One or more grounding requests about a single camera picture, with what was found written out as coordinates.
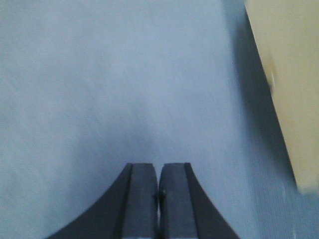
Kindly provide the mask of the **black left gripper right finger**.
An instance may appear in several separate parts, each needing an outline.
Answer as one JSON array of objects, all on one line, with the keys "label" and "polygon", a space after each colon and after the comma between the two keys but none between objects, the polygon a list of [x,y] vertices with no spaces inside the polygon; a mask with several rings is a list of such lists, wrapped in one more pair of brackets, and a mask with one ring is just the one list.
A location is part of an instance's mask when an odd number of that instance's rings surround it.
[{"label": "black left gripper right finger", "polygon": [[237,239],[199,183],[190,163],[167,163],[159,181],[162,239]]}]

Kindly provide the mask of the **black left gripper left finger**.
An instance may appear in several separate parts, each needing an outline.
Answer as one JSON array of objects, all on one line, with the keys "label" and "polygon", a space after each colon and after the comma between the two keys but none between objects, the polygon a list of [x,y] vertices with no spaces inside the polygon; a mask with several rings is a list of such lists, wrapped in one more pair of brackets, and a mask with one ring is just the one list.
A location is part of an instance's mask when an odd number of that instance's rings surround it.
[{"label": "black left gripper left finger", "polygon": [[128,163],[88,210],[52,239],[155,239],[158,184],[151,163]]}]

